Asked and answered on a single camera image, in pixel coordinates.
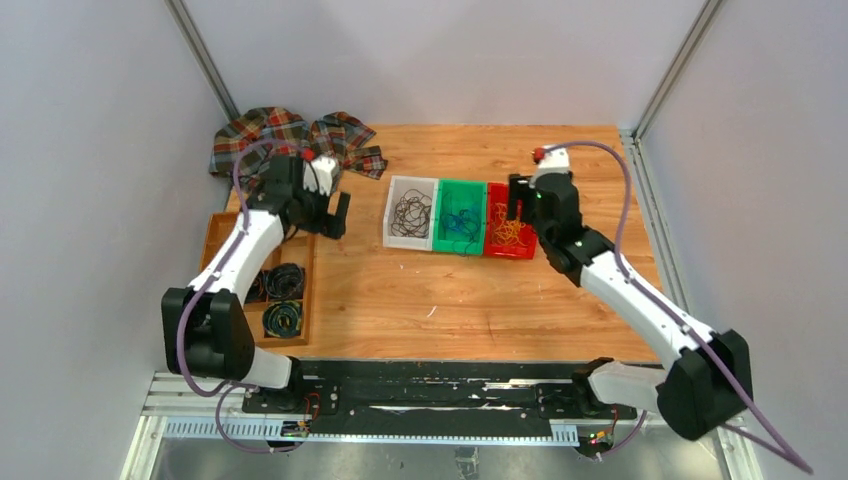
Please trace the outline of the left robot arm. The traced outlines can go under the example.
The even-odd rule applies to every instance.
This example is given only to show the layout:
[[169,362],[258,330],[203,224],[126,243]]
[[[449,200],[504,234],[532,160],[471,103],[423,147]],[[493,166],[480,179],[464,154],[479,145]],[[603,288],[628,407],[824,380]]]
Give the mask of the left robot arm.
[[167,366],[196,394],[218,393],[196,381],[211,378],[223,386],[268,389],[268,400],[283,413],[304,405],[298,360],[256,344],[244,305],[262,265],[288,234],[344,235],[350,196],[337,190],[342,173],[341,160],[329,154],[274,156],[242,195],[236,224],[210,263],[187,286],[163,295]]

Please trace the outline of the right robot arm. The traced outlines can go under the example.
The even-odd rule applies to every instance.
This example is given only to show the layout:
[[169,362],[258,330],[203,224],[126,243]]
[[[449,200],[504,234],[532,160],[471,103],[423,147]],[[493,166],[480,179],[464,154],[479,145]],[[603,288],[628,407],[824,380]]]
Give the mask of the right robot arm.
[[508,178],[507,217],[530,225],[548,263],[611,307],[647,343],[659,368],[599,358],[575,372],[571,400],[595,417],[609,405],[658,414],[697,440],[753,401],[750,352],[734,330],[693,319],[649,285],[600,232],[584,225],[569,173]]

